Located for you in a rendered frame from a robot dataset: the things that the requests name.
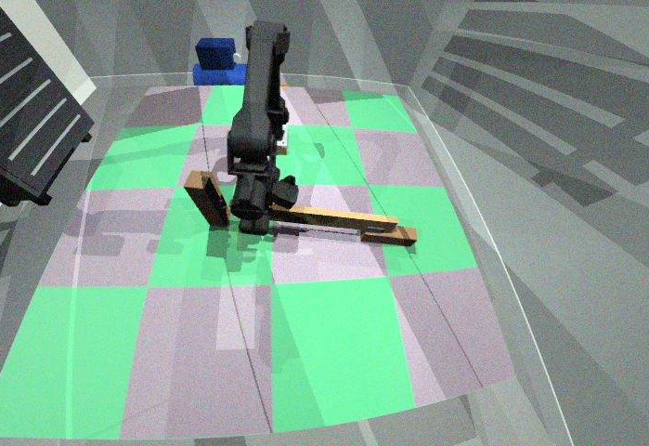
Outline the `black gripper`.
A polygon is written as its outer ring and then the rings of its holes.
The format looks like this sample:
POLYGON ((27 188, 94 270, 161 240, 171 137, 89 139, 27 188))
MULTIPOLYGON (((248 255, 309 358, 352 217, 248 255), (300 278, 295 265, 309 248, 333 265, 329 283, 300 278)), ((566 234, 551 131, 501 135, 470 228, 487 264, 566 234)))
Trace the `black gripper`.
MULTIPOLYGON (((271 179, 270 179, 269 183, 266 185, 267 186, 267 188, 266 188, 266 200, 267 200, 269 191, 272 188, 272 181, 273 181, 274 176, 277 176, 277 180, 279 181, 279 179, 280 179, 280 169, 278 167, 276 167, 276 168, 272 167, 272 176, 271 176, 271 179)), ((244 220, 244 219, 241 219, 240 220, 238 228, 239 228, 241 233, 258 235, 258 236, 266 236, 267 235, 273 208, 269 207, 269 205, 266 205, 266 200, 265 200, 264 214, 260 219, 257 219, 257 220, 244 220)))

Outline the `long wooden rail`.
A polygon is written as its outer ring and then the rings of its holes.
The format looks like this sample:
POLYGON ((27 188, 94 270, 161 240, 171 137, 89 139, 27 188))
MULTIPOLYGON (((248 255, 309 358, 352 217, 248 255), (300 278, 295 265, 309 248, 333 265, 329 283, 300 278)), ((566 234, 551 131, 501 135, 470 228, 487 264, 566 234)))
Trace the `long wooden rail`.
POLYGON ((291 209, 273 203, 270 220, 298 224, 343 228, 351 230, 367 230, 368 227, 383 229, 391 233, 398 224, 395 216, 379 216, 355 212, 337 211, 303 206, 293 206, 291 209))

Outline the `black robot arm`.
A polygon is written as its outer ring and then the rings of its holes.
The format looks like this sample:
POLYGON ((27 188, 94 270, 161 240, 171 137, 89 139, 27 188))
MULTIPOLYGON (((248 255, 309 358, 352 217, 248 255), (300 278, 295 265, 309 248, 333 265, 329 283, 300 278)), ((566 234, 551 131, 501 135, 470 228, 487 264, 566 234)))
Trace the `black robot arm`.
MULTIPOLYGON (((266 188, 276 168, 278 141, 290 121, 285 99, 280 96, 279 68, 290 44, 290 32, 283 23, 255 20, 246 26, 248 63, 242 108, 233 117, 227 134, 227 174, 237 176, 230 207, 232 215, 257 220, 264 214, 266 188), (234 163, 240 158, 239 163, 234 163), (269 156, 269 160, 268 157, 269 156)), ((298 185, 289 175, 273 177, 266 205, 291 209, 297 202, 298 185)))

